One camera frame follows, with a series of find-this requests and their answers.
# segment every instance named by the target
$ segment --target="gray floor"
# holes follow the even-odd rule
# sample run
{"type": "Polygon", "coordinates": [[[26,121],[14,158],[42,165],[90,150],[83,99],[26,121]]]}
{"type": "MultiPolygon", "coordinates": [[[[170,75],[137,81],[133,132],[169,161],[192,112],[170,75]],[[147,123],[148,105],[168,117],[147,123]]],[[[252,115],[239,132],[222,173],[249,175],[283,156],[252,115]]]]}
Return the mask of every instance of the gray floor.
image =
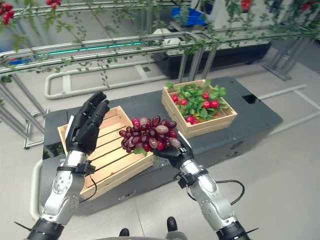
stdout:
{"type": "MultiPolygon", "coordinates": [[[[266,60],[274,53],[275,50],[271,49],[266,60]]],[[[290,75],[293,79],[283,82],[257,63],[211,72],[209,77],[235,77],[257,96],[307,84],[302,92],[320,103],[320,76],[317,73],[297,63],[290,75]]],[[[44,107],[52,111],[75,107],[87,98],[45,99],[45,76],[45,73],[23,75],[24,82],[44,107]]],[[[130,73],[121,70],[114,76],[127,79],[130,73]]],[[[116,99],[160,90],[165,82],[136,85],[106,93],[110,99],[116,99]]],[[[21,94],[18,96],[30,110],[33,109],[21,94]]],[[[283,124],[315,111],[295,93],[266,99],[265,103],[284,119],[283,124]]],[[[34,223],[29,215],[30,177],[34,164],[42,156],[42,147],[23,150],[23,140],[3,123],[0,124],[0,134],[1,235],[6,239],[22,239],[27,232],[14,225],[13,221],[27,226],[34,223]]],[[[234,206],[234,211],[247,230],[260,228],[250,235],[252,239],[319,239],[319,136],[320,118],[315,118],[264,139],[244,155],[209,168],[210,174],[217,180],[238,179],[245,184],[246,193],[234,206]]],[[[239,187],[233,184],[221,185],[220,189],[230,200],[240,192],[239,187]]],[[[124,227],[130,229],[132,236],[164,237],[165,222],[169,216],[177,219],[179,229],[191,240],[216,239],[197,204],[187,197],[176,182],[96,214],[74,217],[61,239],[93,240],[116,236],[124,227]]]]}

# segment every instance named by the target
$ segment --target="green light strip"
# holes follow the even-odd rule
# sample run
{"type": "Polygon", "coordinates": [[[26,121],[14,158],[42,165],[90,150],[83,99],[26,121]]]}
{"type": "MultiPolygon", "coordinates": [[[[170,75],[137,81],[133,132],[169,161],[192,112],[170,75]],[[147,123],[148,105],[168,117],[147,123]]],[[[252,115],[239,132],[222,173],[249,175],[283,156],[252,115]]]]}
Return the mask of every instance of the green light strip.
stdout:
{"type": "Polygon", "coordinates": [[[131,45],[141,45],[142,42],[135,42],[135,43],[124,43],[124,44],[116,44],[116,45],[109,45],[109,46],[95,46],[95,47],[87,47],[87,48],[80,48],[80,49],[72,49],[72,50],[65,50],[65,51],[54,51],[50,52],[47,55],[58,55],[58,54],[67,54],[67,53],[74,53],[80,51],[89,51],[89,50],[96,50],[96,49],[108,49],[108,48],[116,48],[116,47],[126,47],[131,45]]]}

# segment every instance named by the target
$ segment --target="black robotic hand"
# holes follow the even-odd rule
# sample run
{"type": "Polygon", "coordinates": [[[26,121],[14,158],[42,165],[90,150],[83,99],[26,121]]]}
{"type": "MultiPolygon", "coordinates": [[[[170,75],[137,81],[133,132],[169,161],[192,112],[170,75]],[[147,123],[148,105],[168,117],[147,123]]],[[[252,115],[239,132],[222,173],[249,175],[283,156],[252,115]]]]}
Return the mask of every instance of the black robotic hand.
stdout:
{"type": "Polygon", "coordinates": [[[102,91],[95,93],[74,116],[65,140],[68,152],[80,151],[90,155],[96,149],[99,127],[110,110],[106,97],[102,91]]]}

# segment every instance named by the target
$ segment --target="blue bin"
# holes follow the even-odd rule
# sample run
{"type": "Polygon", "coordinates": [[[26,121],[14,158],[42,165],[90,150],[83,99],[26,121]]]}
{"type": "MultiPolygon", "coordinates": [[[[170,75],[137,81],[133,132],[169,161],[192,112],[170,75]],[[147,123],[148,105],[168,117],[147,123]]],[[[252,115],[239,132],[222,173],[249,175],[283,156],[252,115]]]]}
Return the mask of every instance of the blue bin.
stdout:
{"type": "MultiPolygon", "coordinates": [[[[205,18],[202,17],[202,12],[194,10],[192,8],[188,8],[189,17],[188,21],[184,24],[185,26],[193,26],[193,25],[204,25],[205,18]]],[[[180,7],[175,7],[172,9],[172,17],[175,18],[180,14],[180,7]]]]}

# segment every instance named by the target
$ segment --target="bunch of grapes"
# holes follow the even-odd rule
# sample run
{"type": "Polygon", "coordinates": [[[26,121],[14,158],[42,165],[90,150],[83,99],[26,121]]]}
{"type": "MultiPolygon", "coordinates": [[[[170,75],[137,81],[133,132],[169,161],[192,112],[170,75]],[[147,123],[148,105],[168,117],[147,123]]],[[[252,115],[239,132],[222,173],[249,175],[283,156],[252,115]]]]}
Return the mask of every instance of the bunch of grapes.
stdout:
{"type": "Polygon", "coordinates": [[[128,126],[126,130],[119,131],[119,135],[124,138],[121,146],[127,153],[135,149],[150,152],[152,149],[162,151],[170,146],[181,146],[175,131],[175,121],[161,120],[159,116],[155,116],[152,120],[146,117],[140,120],[134,118],[132,124],[133,127],[128,126]]]}
{"type": "Polygon", "coordinates": [[[10,3],[1,2],[0,15],[2,16],[2,23],[4,25],[9,24],[10,19],[14,19],[15,12],[12,10],[13,6],[10,3]]]}

